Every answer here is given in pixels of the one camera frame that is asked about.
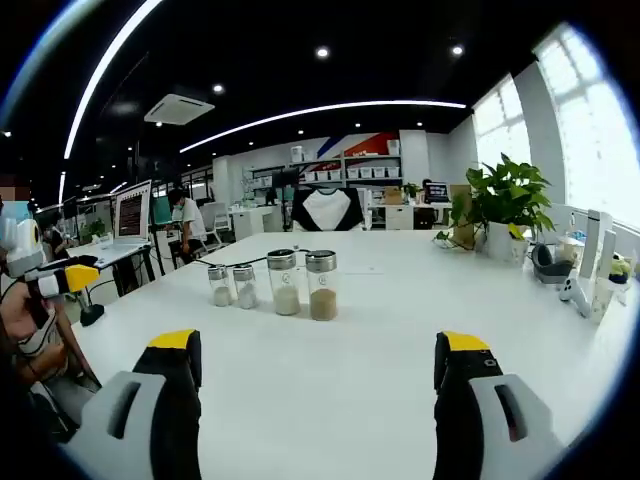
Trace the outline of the person's left hand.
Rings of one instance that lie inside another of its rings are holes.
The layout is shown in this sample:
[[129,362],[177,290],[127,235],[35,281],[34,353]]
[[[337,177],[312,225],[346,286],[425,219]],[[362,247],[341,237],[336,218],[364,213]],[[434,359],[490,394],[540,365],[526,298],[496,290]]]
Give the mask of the person's left hand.
[[64,357],[67,353],[59,320],[64,312],[59,302],[31,300],[27,285],[15,282],[1,301],[1,317],[5,332],[19,353],[28,358],[51,354]]

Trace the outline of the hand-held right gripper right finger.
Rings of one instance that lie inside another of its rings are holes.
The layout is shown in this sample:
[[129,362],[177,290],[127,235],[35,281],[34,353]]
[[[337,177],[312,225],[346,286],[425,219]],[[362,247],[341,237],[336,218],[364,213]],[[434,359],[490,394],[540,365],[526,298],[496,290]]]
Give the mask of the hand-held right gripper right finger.
[[481,339],[436,335],[435,479],[543,479],[565,456],[552,412]]

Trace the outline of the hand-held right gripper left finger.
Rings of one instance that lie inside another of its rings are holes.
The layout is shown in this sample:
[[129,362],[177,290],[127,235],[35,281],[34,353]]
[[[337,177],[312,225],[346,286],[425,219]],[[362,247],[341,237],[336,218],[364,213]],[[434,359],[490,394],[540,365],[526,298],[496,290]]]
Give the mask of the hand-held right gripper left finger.
[[200,332],[161,334],[83,407],[62,450],[89,479],[199,479],[201,385]]

